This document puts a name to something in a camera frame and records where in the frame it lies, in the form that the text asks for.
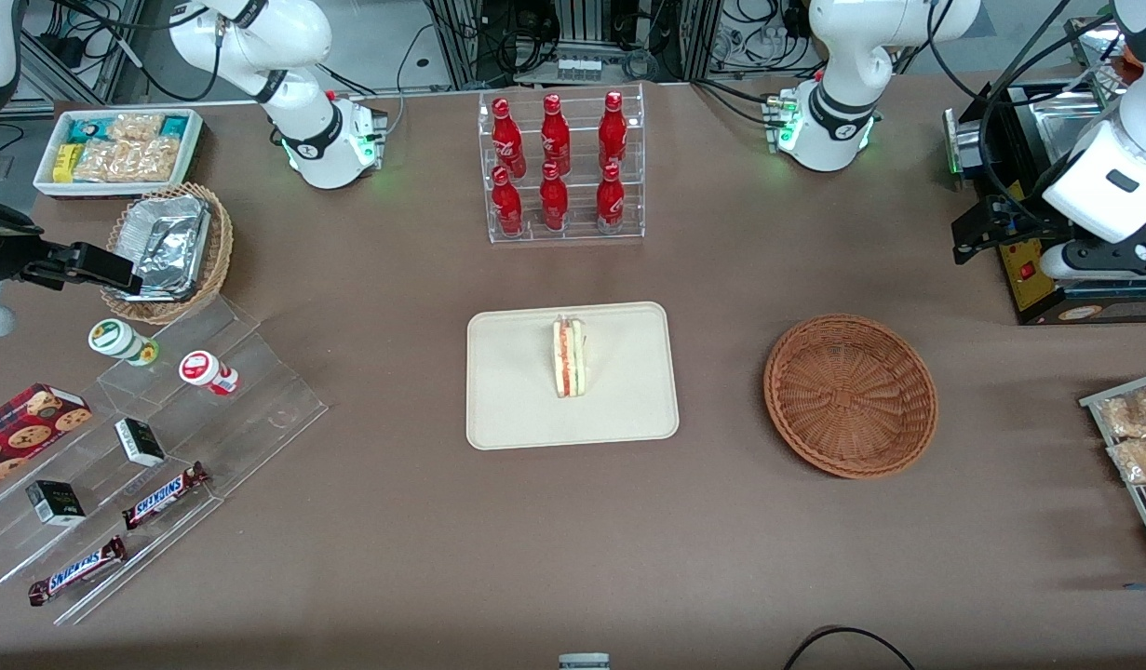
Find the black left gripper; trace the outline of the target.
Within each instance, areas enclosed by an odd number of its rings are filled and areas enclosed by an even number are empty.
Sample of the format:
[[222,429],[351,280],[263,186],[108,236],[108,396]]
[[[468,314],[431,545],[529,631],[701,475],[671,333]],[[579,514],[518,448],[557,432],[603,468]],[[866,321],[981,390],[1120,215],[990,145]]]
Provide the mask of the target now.
[[981,251],[997,249],[1007,238],[1008,259],[1028,251],[1041,258],[1044,251],[1072,241],[1072,222],[1044,199],[1008,200],[1008,208],[1000,196],[987,195],[955,218],[955,265],[968,263]]

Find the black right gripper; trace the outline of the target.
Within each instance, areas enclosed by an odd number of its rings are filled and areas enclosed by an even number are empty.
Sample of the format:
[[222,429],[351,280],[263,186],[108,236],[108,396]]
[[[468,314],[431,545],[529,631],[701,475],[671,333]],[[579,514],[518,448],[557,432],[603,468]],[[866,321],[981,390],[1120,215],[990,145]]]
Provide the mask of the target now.
[[[57,250],[44,241],[42,230],[28,216],[0,203],[0,283],[19,281],[44,287],[62,287],[60,279],[36,275],[31,267],[39,262],[48,270],[52,251]],[[105,249],[93,245],[73,245],[70,255],[70,278],[74,283],[91,283],[125,294],[139,294],[142,279],[133,273],[134,265]]]

